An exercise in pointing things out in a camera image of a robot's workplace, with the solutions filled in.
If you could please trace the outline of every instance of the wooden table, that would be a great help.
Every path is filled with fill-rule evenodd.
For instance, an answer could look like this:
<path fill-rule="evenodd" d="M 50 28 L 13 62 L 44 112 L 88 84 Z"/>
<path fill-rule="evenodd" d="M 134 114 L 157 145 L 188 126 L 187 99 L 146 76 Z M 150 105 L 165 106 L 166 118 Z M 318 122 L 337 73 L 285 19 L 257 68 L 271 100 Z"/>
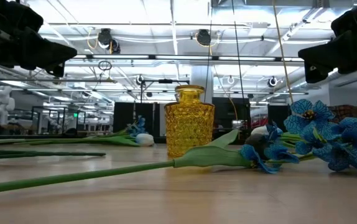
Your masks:
<path fill-rule="evenodd" d="M 0 182 L 167 159 L 163 144 L 27 148 L 108 155 L 0 160 Z M 285 165 L 276 175 L 222 167 L 149 170 L 2 192 L 0 223 L 354 224 L 357 171 L 332 173 L 320 160 Z"/>

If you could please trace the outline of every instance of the vase neck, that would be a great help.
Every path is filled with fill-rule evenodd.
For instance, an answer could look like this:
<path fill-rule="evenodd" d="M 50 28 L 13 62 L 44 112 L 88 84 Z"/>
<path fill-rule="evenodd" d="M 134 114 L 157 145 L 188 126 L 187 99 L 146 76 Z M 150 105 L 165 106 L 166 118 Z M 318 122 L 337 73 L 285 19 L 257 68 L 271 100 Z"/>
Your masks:
<path fill-rule="evenodd" d="M 180 91 L 180 103 L 184 104 L 197 104 L 200 103 L 200 91 L 193 91 L 193 90 L 182 90 Z"/>

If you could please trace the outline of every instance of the textured glass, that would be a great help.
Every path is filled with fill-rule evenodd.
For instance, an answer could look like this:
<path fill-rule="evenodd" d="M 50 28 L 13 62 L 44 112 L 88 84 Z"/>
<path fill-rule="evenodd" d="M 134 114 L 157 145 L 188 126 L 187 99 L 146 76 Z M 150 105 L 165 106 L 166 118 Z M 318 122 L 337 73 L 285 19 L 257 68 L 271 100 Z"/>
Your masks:
<path fill-rule="evenodd" d="M 182 85 L 176 88 L 178 103 L 165 106 L 166 141 L 170 157 L 180 157 L 191 147 L 211 141 L 215 106 L 200 102 L 203 88 Z"/>

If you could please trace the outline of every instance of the white robot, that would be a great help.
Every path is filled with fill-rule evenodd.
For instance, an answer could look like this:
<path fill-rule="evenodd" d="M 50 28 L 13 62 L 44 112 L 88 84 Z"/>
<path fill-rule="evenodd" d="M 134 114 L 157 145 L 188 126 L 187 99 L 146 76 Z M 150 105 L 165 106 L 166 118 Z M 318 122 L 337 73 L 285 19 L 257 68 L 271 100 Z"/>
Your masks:
<path fill-rule="evenodd" d="M 7 124 L 9 111 L 16 107 L 16 102 L 10 97 L 11 90 L 9 86 L 0 86 L 0 125 Z"/>

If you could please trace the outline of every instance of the yellow glass vase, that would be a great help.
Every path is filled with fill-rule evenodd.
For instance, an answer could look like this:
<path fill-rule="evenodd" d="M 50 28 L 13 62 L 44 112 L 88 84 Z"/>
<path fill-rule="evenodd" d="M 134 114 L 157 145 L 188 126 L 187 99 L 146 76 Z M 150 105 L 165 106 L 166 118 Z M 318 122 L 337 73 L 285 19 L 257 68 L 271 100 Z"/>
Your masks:
<path fill-rule="evenodd" d="M 165 106 L 166 141 L 169 157 L 180 157 L 191 147 L 211 141 L 215 106 L 202 103 L 204 88 L 197 85 L 181 85 L 175 91 L 179 102 Z"/>

